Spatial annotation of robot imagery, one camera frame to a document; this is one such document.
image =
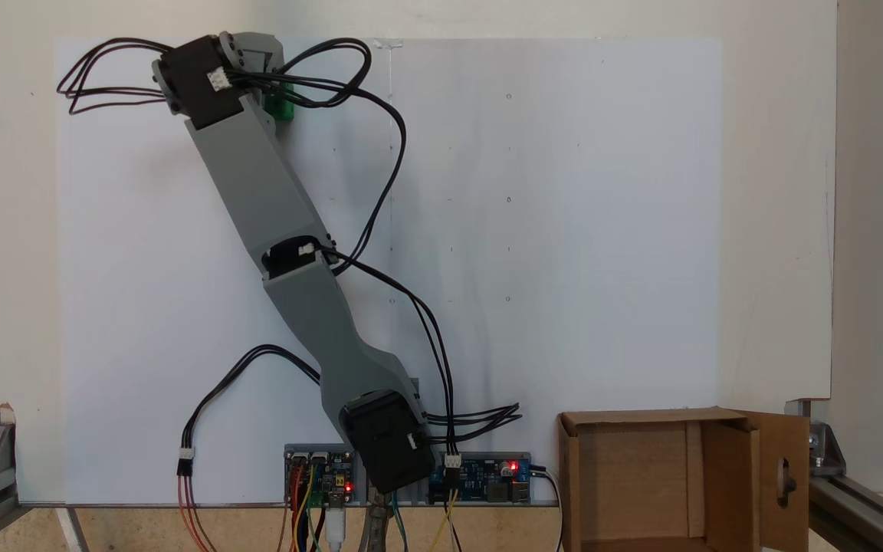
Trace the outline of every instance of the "microcontroller board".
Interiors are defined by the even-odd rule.
[[[343,445],[287,445],[284,447],[285,502],[291,499],[294,483],[304,491],[313,476],[309,506],[328,505],[331,498],[353,502],[356,485],[356,455]]]
[[[530,455],[462,453],[457,502],[530,503]],[[446,502],[445,467],[428,478],[428,504]]]

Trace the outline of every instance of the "white panel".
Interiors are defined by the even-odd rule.
[[[284,41],[285,56],[314,42]],[[57,67],[70,67],[94,43],[60,42]],[[151,57],[106,58],[98,83],[145,85]],[[364,84],[380,97],[388,94],[386,58],[375,50]],[[358,56],[340,52],[297,70],[344,78],[357,64]],[[262,289],[183,117],[162,104],[75,117],[65,108],[58,99],[67,502],[172,503],[182,427],[232,364],[260,343],[315,360]],[[353,247],[388,178],[391,132],[381,109],[354,100],[297,110],[283,135],[344,248]],[[373,265],[386,263],[378,235],[389,228],[382,217],[364,256]],[[389,348],[389,290],[356,271],[340,280],[361,334]],[[200,417],[199,500],[280,502],[284,444],[336,441],[315,384],[287,361],[257,360]]]
[[[840,5],[833,398],[848,475],[883,492],[883,2]]]
[[[63,43],[58,67],[85,48]],[[459,412],[523,404],[524,420],[466,448],[551,462],[558,412],[714,404],[719,43],[408,41],[389,60],[377,52],[367,90],[392,95],[410,148],[372,239],[381,255],[364,261],[393,266],[434,305]],[[333,59],[299,72],[348,74],[350,56]],[[140,60],[108,66],[112,81],[144,84],[144,72],[132,78]],[[297,110],[285,136],[340,240],[358,234],[396,150],[377,109]],[[245,350],[301,346],[181,118],[157,105],[61,113],[59,125],[67,502],[171,503],[162,483],[178,439],[167,436]],[[361,334],[397,352],[427,408],[444,412],[410,304],[392,306],[355,269],[343,286]],[[336,441],[316,388],[284,361],[256,363],[197,426],[200,501],[279,501],[276,458],[304,441]]]
[[[558,412],[716,403],[718,41],[406,41],[392,92],[396,275],[441,321],[456,411],[525,412],[465,448],[552,462]],[[431,375],[397,301],[397,353]]]

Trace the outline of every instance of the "cardboard box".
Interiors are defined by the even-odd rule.
[[[729,409],[564,412],[567,552],[805,552],[809,419]]]

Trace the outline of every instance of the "robotic arm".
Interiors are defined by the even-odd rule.
[[[225,71],[277,72],[274,36],[204,36],[162,54],[154,80],[185,122],[264,289],[322,367],[322,405],[370,480],[389,493],[427,478],[435,453],[417,391],[396,356],[365,343],[333,273],[332,235],[277,142],[268,98]]]

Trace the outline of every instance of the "white board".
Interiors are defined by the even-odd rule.
[[[312,42],[284,41],[287,56]],[[58,43],[57,67],[89,45]],[[105,73],[143,84],[143,62]],[[717,402],[719,41],[406,41],[373,67],[364,87],[392,98],[410,141],[365,261],[434,308],[458,411],[523,405],[466,450],[552,465],[557,412]],[[389,117],[358,99],[297,110],[283,141],[351,247],[392,165]],[[312,359],[181,118],[59,103],[58,150],[67,503],[173,503],[183,424],[232,363],[266,342]],[[442,412],[410,305],[358,271],[343,287],[364,338]],[[314,385],[259,360],[200,419],[199,500],[279,501],[284,443],[334,440]]]

